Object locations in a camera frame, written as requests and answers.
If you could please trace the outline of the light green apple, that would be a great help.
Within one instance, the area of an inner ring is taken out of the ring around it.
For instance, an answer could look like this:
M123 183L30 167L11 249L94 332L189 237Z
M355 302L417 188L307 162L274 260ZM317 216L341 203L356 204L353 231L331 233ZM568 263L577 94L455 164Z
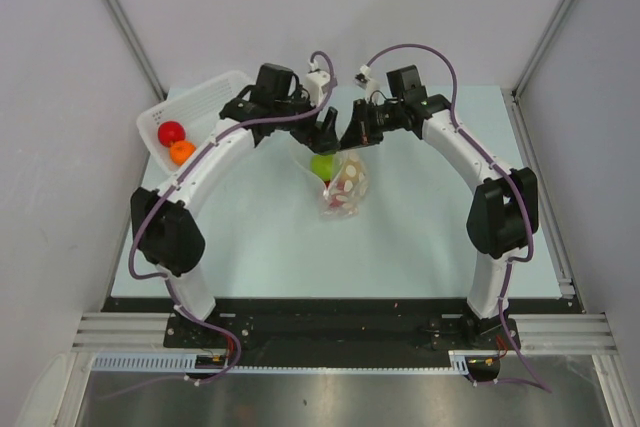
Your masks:
M313 155L310 161L310 170L323 182L331 181L333 178L333 162L334 156L332 154Z

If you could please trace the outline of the clear dotted zip bag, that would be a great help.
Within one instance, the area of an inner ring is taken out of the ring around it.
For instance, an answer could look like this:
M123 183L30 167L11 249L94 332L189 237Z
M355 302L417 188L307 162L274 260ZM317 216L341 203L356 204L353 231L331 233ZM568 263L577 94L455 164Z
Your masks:
M289 153L299 171L303 173L307 191L312 199L312 205L322 219L346 219L359 213L359 208L369 189L370 176L364 159L357 150L346 150L332 154L334 156L333 178L327 182L323 182L310 170L311 158L316 154L297 143L289 144ZM359 172L359 180L349 193L339 192L336 189L337 179L341 172L349 167ZM331 194L342 194L347 196L349 200L341 208L330 209L328 198Z

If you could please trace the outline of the yellow pear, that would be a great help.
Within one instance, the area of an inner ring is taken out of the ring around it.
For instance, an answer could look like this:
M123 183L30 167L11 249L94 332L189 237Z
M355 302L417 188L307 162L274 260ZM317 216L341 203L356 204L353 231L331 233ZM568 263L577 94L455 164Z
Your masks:
M359 172L349 167L341 172L337 179L336 189L339 192L349 193L354 188L354 185L358 180Z

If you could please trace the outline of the red apple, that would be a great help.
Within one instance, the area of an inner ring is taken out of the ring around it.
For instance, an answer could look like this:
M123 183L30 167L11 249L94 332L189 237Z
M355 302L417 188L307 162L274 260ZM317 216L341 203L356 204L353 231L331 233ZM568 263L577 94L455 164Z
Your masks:
M330 209L341 208L349 198L342 194L331 194L328 198L328 206Z
M157 139L162 146L170 148L174 143L186 139L186 131L179 122L166 121L158 126Z

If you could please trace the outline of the white plastic basket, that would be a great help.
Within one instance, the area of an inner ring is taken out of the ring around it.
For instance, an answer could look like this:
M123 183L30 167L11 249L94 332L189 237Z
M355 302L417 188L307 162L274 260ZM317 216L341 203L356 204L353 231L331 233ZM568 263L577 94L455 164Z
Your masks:
M171 160L168 148L158 140L160 125L168 121L179 123L186 132L186 140L199 147L214 129L224 105L254 83L244 72L231 70L191 89L178 90L177 95L142 112L136 126L150 158L164 173L173 174L178 166Z

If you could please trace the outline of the orange fruit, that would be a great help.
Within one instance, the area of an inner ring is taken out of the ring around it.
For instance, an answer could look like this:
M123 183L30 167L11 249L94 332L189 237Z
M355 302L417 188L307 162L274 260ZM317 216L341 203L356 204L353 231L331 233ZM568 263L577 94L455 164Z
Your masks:
M169 147L169 157L177 165L183 165L196 151L196 146L187 140L176 141Z

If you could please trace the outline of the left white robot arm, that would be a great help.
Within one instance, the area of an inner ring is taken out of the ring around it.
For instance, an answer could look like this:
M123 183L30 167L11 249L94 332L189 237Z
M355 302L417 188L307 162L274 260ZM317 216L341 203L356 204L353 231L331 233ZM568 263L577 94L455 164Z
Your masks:
M318 115L327 109L337 78L331 64L321 68L311 58L308 66L299 77L289 68L263 64L255 82L219 110L210 134L185 162L158 187L139 187L131 196L129 274L164 282L174 310L188 319L187 336L199 346L219 339L221 323L210 315L216 299L201 266L206 240L197 217L220 182L271 133L295 132L303 144L313 144L308 134L318 131ZM138 254L154 272L137 272Z

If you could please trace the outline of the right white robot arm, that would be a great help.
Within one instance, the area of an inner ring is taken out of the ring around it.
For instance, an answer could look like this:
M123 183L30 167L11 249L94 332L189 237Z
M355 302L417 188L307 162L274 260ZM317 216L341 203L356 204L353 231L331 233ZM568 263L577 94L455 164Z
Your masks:
M487 151L456 119L454 103L430 96L416 66L387 75L390 98L377 103L378 83L363 65L355 77L365 96L353 103L340 146L344 150L380 144L387 132L405 130L436 149L473 194L466 221L476 248L476 267L467 305L473 316L461 323L463 340L484 348L497 336L492 319L507 306L507 266L532 246L539 226L537 177L530 168L513 169Z

